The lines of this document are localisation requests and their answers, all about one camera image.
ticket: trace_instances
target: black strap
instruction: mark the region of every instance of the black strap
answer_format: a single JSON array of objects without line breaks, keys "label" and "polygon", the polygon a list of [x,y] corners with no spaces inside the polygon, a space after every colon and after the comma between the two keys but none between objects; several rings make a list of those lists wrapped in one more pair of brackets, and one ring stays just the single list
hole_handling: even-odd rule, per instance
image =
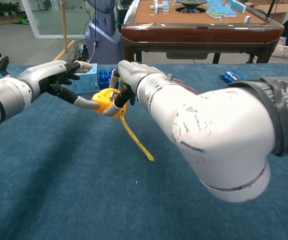
[{"label": "black strap", "polygon": [[228,87],[244,87],[267,109],[275,130],[276,156],[288,155],[288,77],[262,77],[259,81],[236,81]]}]

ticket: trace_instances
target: blue box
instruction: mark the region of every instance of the blue box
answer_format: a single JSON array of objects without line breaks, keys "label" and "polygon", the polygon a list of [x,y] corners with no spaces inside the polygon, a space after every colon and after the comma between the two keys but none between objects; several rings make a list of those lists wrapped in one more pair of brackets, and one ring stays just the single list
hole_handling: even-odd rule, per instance
[{"label": "blue box", "polygon": [[99,92],[99,84],[97,79],[97,63],[92,63],[93,68],[87,73],[76,73],[80,77],[79,80],[71,80],[74,92],[76,94],[88,94]]}]

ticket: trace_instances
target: blue package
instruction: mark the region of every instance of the blue package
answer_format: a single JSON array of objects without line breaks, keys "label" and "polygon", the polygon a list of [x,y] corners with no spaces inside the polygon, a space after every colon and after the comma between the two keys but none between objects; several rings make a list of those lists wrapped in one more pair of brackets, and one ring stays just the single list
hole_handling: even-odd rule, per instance
[{"label": "blue package", "polygon": [[225,72],[224,74],[220,75],[220,78],[227,84],[245,80],[245,78],[235,70]]}]

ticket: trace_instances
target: wooden table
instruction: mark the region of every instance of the wooden table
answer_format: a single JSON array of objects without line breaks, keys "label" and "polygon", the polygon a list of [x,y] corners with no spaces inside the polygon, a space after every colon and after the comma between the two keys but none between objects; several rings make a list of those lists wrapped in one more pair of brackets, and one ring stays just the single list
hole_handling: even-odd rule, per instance
[{"label": "wooden table", "polygon": [[[178,12],[176,8],[183,6],[173,5],[172,0],[169,13],[160,9],[155,14],[151,4],[153,0],[134,0],[126,14],[121,32],[128,61],[134,60],[135,53],[148,51],[182,59],[216,53],[213,63],[218,63],[220,53],[248,53],[258,56],[257,63],[267,63],[284,29],[250,7],[245,13],[235,11],[234,18],[214,19],[206,12]],[[251,16],[250,23],[244,23],[246,16]]]}]

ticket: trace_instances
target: blue table surface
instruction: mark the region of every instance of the blue table surface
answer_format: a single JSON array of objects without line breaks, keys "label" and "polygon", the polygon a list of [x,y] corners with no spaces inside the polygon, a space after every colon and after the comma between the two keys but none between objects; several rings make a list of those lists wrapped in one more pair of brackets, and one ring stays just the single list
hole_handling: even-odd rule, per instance
[{"label": "blue table surface", "polygon": [[[288,76],[288,64],[155,66],[200,93],[224,88],[219,75],[233,69],[248,80]],[[10,64],[9,72],[27,67]],[[0,240],[288,240],[288,156],[269,156],[261,196],[227,203],[204,188],[138,102],[125,118],[154,162],[119,120],[49,94],[2,123]]]}]

